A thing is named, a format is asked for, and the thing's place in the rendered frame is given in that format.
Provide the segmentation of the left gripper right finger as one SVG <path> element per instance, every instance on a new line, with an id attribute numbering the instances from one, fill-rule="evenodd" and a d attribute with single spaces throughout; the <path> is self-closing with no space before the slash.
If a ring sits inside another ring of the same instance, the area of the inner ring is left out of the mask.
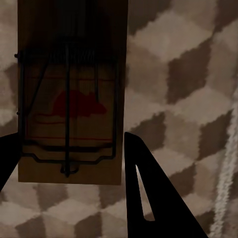
<path id="1" fill-rule="evenodd" d="M 208 238 L 144 141 L 124 134 L 128 238 Z M 136 165 L 155 221 L 143 216 Z"/>

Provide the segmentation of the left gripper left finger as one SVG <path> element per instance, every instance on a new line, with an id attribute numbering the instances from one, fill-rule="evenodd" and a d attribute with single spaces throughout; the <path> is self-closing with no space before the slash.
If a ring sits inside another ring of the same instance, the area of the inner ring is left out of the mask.
<path id="1" fill-rule="evenodd" d="M 19 133 L 0 137 L 0 191 L 20 161 Z"/>

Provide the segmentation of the mousetrap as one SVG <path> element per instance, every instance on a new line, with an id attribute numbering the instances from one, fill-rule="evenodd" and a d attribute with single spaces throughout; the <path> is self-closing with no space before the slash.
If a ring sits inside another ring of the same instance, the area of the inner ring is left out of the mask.
<path id="1" fill-rule="evenodd" d="M 128 0 L 17 0 L 18 182 L 121 185 Z"/>

